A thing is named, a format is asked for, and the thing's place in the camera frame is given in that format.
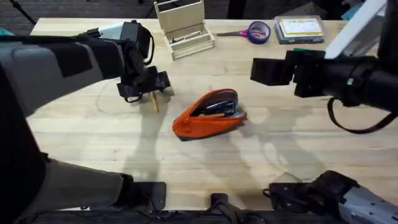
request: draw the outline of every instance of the dark floor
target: dark floor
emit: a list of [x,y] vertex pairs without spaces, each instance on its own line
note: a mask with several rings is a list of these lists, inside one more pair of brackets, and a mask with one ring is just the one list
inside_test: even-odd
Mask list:
[[[143,18],[153,5],[153,0],[17,0],[34,18],[85,17],[85,18]],[[271,19],[283,12],[301,6],[309,0],[248,0],[244,19]],[[226,19],[229,0],[206,0],[207,19]],[[0,27],[15,34],[29,34],[33,25],[14,9],[8,0],[0,0]]]

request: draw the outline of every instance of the plastic container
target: plastic container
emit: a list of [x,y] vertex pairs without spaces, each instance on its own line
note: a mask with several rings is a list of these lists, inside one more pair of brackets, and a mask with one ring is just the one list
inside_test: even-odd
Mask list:
[[274,30],[279,44],[320,44],[325,36],[319,16],[277,16]]

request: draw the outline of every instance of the black cable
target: black cable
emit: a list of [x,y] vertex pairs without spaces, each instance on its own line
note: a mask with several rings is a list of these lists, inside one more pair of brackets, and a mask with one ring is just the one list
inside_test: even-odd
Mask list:
[[373,133],[375,131],[378,131],[382,128],[385,128],[387,125],[389,125],[393,120],[397,118],[396,114],[390,113],[388,114],[385,118],[383,118],[380,122],[375,124],[374,126],[371,126],[370,128],[366,129],[348,129],[343,127],[339,122],[337,122],[336,117],[335,117],[335,112],[333,111],[333,103],[337,100],[337,98],[330,98],[328,101],[328,113],[329,117],[331,119],[331,122],[335,124],[337,127],[344,129],[345,131],[348,131],[349,133],[353,134],[369,134]]
[[8,0],[8,1],[12,4],[12,6],[15,9],[17,9],[22,15],[24,15],[26,19],[28,19],[33,25],[36,25],[36,21],[32,19],[31,16],[28,15],[28,13],[25,12],[25,10],[18,2],[15,2],[15,0]]
[[150,34],[150,38],[152,40],[152,53],[150,54],[150,58],[148,61],[144,62],[144,65],[150,65],[152,63],[152,59],[154,58],[154,53],[155,53],[155,40],[154,36]]
[[140,93],[139,96],[136,99],[129,100],[129,98],[125,98],[124,101],[127,102],[127,103],[135,103],[135,102],[140,101],[142,99],[142,96],[143,96],[143,94]]

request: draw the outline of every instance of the butcher block tabletop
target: butcher block tabletop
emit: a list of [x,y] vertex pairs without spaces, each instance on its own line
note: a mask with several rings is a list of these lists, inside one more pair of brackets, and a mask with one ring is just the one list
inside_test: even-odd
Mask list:
[[[40,19],[32,35],[76,35],[131,19]],[[107,80],[59,98],[28,118],[42,151],[50,157],[94,169],[123,172],[136,181],[167,183],[166,208],[203,209],[213,192],[224,192],[241,208],[271,208],[262,189],[271,182],[309,182],[326,170],[357,180],[398,203],[398,123],[355,135],[329,119],[329,97],[299,98],[294,86],[268,87],[250,80],[253,58],[284,58],[293,48],[325,50],[344,27],[324,21],[325,43],[279,45],[272,30],[267,43],[217,37],[215,47],[172,61],[156,19],[138,19],[155,40],[152,65],[167,71],[172,88],[156,93],[159,113],[148,95],[126,103],[119,79]],[[252,21],[206,20],[215,34],[242,30]],[[265,21],[273,27],[273,21]],[[181,142],[172,131],[176,117],[210,90],[233,88],[248,112],[238,129],[208,139]],[[337,120],[367,128],[387,112],[336,103]]]

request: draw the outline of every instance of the orange pouch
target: orange pouch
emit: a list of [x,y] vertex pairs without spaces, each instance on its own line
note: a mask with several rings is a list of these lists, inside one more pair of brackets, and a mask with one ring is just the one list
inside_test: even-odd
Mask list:
[[174,121],[173,132],[183,141],[208,138],[232,130],[246,117],[235,90],[213,90]]

